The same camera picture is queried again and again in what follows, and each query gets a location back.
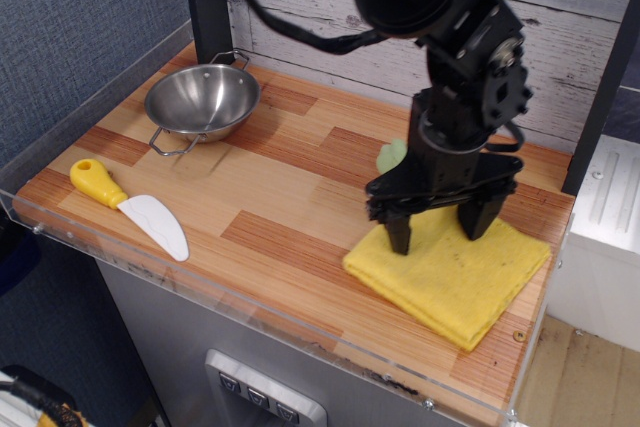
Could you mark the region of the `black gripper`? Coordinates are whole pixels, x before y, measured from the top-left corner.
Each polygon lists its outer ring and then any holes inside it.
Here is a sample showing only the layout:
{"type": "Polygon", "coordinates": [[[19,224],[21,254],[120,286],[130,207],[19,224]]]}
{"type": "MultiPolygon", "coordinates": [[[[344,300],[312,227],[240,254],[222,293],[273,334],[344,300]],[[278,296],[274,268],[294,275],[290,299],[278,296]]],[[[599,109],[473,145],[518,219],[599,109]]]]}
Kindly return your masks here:
{"type": "Polygon", "coordinates": [[[404,160],[366,186],[368,216],[384,223],[392,250],[408,254],[411,216],[451,206],[467,238],[481,238],[515,192],[523,161],[502,145],[455,149],[423,132],[406,144],[404,160]]]}

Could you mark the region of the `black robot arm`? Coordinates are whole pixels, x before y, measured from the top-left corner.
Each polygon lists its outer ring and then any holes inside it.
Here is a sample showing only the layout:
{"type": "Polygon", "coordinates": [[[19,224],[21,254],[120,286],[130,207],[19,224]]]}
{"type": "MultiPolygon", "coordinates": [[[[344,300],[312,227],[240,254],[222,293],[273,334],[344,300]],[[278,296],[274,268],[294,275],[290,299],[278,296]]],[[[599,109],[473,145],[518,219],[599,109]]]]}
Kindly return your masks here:
{"type": "Polygon", "coordinates": [[[515,118],[531,90],[522,25],[504,0],[355,0],[381,36],[426,50],[431,85],[412,100],[407,152],[366,188],[372,220],[406,254],[415,214],[456,206],[480,238],[516,188],[524,138],[515,118]]]}

